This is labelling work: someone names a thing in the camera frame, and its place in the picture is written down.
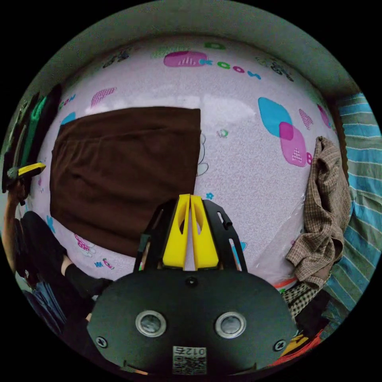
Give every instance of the striped blanket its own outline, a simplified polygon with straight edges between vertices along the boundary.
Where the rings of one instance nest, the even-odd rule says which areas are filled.
[[[382,251],[382,136],[363,94],[337,103],[346,139],[352,207],[343,257],[324,290],[351,311]]]

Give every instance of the brown towel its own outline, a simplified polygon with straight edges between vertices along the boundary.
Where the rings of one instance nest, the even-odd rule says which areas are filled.
[[[300,281],[324,286],[331,267],[341,258],[350,207],[341,153],[331,141],[318,137],[305,197],[305,233],[286,257]]]
[[[95,245],[136,256],[157,206],[193,193],[200,110],[136,107],[61,127],[51,165],[51,215]]]

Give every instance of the red fabric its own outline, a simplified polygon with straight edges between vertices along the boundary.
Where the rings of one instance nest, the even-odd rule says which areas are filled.
[[[283,357],[280,357],[276,362],[272,363],[270,366],[277,366],[282,363],[288,362],[292,360],[293,358],[297,358],[304,353],[306,353],[308,350],[312,350],[316,346],[318,346],[321,343],[320,335],[322,333],[322,330],[314,337],[312,341],[310,341],[307,345],[303,346],[300,350],[290,354],[290,355],[284,355]]]

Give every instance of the black sock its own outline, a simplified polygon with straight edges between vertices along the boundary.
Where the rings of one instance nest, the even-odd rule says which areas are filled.
[[[76,288],[82,298],[101,294],[112,283],[111,280],[107,279],[95,279],[81,271],[74,264],[67,267],[65,277]]]

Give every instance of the qr code label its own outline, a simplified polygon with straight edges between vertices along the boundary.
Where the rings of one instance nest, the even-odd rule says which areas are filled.
[[[173,374],[207,374],[207,349],[205,347],[173,346],[172,354]]]

